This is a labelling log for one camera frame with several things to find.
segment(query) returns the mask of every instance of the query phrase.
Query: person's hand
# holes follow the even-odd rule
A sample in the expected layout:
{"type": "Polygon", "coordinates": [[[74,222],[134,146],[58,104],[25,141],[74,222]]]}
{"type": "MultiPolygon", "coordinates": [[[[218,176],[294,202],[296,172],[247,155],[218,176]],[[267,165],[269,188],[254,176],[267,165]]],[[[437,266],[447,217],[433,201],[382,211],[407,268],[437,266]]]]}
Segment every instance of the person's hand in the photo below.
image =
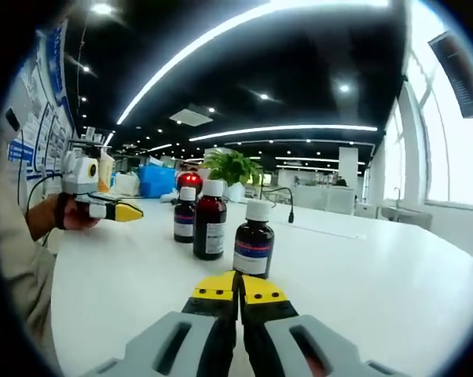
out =
{"type": "Polygon", "coordinates": [[[74,198],[68,198],[64,209],[64,227],[68,230],[84,230],[95,226],[98,218],[88,215],[88,204],[76,202],[74,198]]]}

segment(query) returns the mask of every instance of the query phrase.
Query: black ceiling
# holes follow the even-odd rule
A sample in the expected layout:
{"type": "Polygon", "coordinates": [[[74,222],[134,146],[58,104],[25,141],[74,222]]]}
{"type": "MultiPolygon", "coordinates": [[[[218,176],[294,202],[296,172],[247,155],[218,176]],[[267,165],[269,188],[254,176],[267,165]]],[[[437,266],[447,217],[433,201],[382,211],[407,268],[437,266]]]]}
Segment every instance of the black ceiling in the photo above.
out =
{"type": "Polygon", "coordinates": [[[115,130],[115,151],[123,144],[135,144],[136,152],[172,143],[173,148],[159,152],[174,151],[184,158],[201,157],[214,144],[261,141],[231,148],[249,156],[259,151],[287,156],[291,151],[290,156],[320,152],[322,158],[337,159],[338,147],[346,144],[316,141],[354,141],[360,161],[367,163],[374,148],[358,143],[381,142],[402,84],[406,29],[401,0],[390,0],[386,8],[318,6],[250,20],[181,61],[116,125],[137,92],[176,53],[221,22],[263,3],[122,0],[112,4],[112,16],[74,8],[65,74],[78,132],[84,133],[84,126],[105,134],[115,130]],[[86,102],[77,98],[80,46],[80,64],[91,69],[79,73],[79,96],[86,102]],[[343,84],[350,87],[348,93],[339,90],[343,84]],[[262,100],[261,93],[270,100],[262,100]],[[169,119],[193,105],[213,122],[192,127],[169,119]],[[375,126],[379,131],[288,130],[189,142],[190,137],[227,130],[299,124],[375,126]]]}

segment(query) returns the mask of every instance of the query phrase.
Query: blue container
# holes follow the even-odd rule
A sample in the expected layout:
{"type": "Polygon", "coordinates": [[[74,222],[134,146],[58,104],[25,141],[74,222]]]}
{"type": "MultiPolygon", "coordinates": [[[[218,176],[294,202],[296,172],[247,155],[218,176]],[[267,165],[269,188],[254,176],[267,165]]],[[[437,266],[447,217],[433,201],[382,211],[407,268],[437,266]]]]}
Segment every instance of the blue container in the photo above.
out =
{"type": "Polygon", "coordinates": [[[139,193],[145,198],[159,198],[170,194],[175,187],[175,169],[147,165],[139,169],[139,193]]]}

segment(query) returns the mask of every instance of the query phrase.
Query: gray gripper housing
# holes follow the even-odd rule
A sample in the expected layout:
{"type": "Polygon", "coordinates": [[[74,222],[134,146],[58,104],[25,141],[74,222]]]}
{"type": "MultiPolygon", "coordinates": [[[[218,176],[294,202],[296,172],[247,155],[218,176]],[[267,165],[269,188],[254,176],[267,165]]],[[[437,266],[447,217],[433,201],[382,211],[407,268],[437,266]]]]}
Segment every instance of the gray gripper housing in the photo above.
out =
{"type": "MultiPolygon", "coordinates": [[[[111,359],[82,377],[196,377],[203,347],[215,321],[214,317],[170,312],[132,339],[122,360],[111,359]],[[168,357],[169,348],[179,334],[184,336],[179,340],[180,347],[173,357],[168,357]]],[[[407,377],[375,361],[362,363],[353,343],[312,316],[273,320],[265,327],[285,377],[311,376],[295,339],[298,336],[308,342],[329,377],[407,377]]]]}
{"type": "Polygon", "coordinates": [[[132,339],[122,360],[111,359],[83,377],[196,377],[203,347],[216,320],[170,312],[132,339]],[[178,351],[169,355],[171,345],[179,342],[178,351]]]}
{"type": "Polygon", "coordinates": [[[312,316],[272,320],[265,328],[275,345],[285,377],[312,374],[297,338],[304,339],[329,377],[407,377],[375,361],[361,362],[357,347],[312,316]]]}

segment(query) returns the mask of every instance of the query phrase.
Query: white table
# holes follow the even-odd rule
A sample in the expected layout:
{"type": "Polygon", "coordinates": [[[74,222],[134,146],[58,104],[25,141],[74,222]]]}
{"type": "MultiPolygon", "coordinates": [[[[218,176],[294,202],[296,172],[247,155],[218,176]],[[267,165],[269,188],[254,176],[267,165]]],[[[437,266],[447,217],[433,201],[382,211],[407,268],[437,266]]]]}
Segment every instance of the white table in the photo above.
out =
{"type": "MultiPolygon", "coordinates": [[[[135,335],[180,311],[195,284],[232,268],[245,206],[229,205],[225,254],[196,259],[173,240],[173,207],[142,200],[145,217],[66,232],[55,266],[53,337],[67,376],[123,357],[135,335]]],[[[430,375],[473,326],[473,258],[412,225],[277,205],[270,280],[373,359],[430,375]]],[[[241,329],[231,376],[252,376],[241,329]]]]}

